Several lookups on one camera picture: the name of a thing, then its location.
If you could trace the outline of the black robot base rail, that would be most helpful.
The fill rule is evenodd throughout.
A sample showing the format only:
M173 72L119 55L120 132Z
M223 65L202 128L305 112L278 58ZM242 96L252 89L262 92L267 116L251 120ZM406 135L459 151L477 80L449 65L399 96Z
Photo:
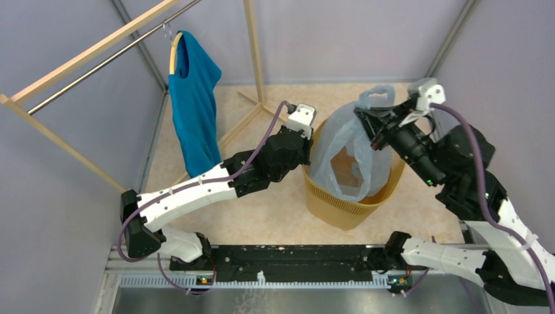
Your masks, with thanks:
M217 283L346 283L415 270L381 245L219 245L197 262L172 260L171 271L207 271Z

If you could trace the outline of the yellow plastic trash bin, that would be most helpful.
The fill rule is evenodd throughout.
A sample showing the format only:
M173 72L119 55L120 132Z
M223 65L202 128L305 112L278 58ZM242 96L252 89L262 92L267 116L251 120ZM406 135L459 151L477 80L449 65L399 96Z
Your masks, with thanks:
M389 178L382 189L373 196L358 202L344 201L318 186L309 176L309 167L303 166L306 207L318 219L342 230L352 230L368 218L379 206L386 203L402 177L405 163L396 153L391 153Z

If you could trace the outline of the light blue plastic trash bag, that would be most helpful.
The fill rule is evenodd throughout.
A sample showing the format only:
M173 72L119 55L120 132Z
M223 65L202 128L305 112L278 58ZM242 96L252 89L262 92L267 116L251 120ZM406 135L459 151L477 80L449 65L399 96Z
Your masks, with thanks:
M394 87L378 85L328 117L315 140L308 168L308 175L317 186L350 202L373 196L385 186L391 171L391 149L375 151L370 147L370 139L354 110L391 107L394 100Z

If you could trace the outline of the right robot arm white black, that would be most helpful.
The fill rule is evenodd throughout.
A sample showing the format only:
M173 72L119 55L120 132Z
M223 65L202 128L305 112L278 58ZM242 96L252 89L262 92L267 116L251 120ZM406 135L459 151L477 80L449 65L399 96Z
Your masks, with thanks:
M545 306L554 311L554 255L520 220L505 187L488 171L495 148L457 111L439 105L459 124L432 141L406 119L403 103L390 108L355 109L374 150L392 148L429 186L441 186L437 201L487 242L466 251L394 232L385 244L383 270L423 267L442 270L482 287L499 301Z

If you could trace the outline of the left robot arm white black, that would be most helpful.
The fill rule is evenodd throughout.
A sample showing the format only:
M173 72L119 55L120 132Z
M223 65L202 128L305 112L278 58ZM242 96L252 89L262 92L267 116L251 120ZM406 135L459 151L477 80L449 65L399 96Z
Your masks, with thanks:
M170 222L212 203L233 200L280 182L299 165L310 163L313 128L307 132L282 126L255 150L238 152L193 179L156 192L121 195L120 257L138 262L154 253L166 254L194 270L207 267L209 240L200 232L171 228Z

